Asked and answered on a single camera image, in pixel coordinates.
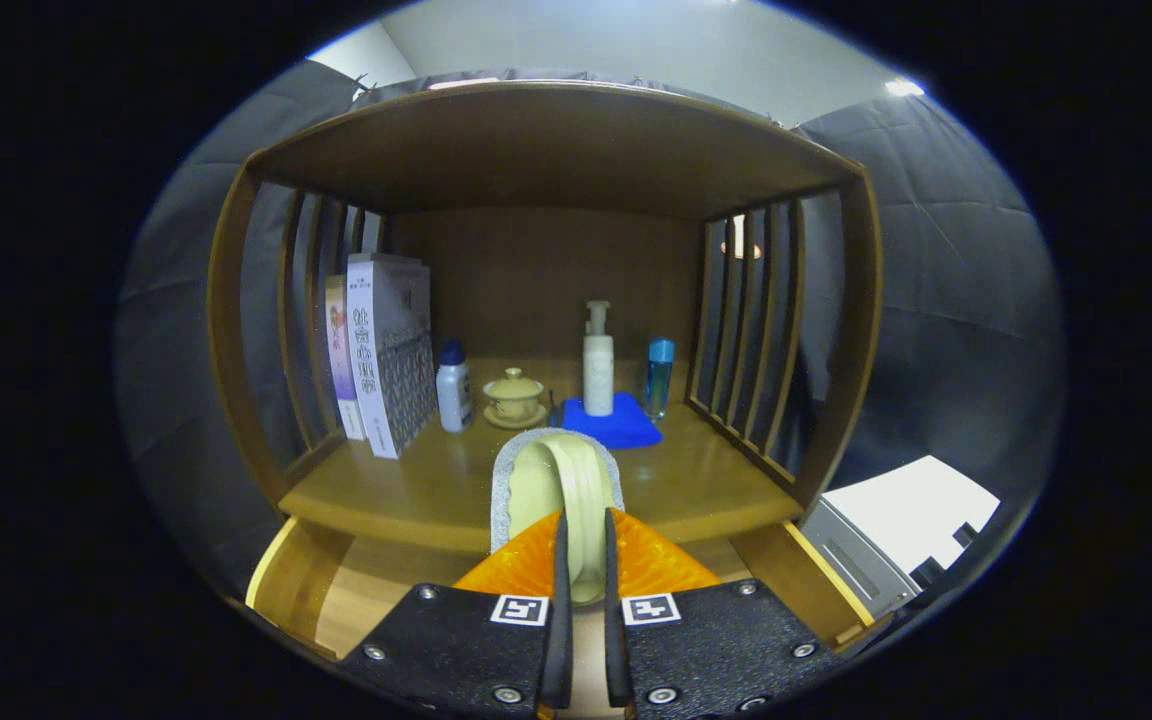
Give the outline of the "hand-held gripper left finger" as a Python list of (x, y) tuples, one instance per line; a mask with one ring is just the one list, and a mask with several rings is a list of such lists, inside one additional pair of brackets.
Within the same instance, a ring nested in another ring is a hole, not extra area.
[(538, 593), (412, 585), (339, 661), (366, 691), (429, 717), (550, 717), (571, 702), (573, 597), (567, 521), (552, 511), (490, 560), (535, 558)]

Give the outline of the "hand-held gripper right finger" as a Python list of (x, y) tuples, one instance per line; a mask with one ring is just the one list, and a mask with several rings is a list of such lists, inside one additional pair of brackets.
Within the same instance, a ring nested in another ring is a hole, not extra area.
[(628, 717), (745, 717), (844, 670), (760, 579), (721, 582), (614, 507), (605, 538), (605, 676)]

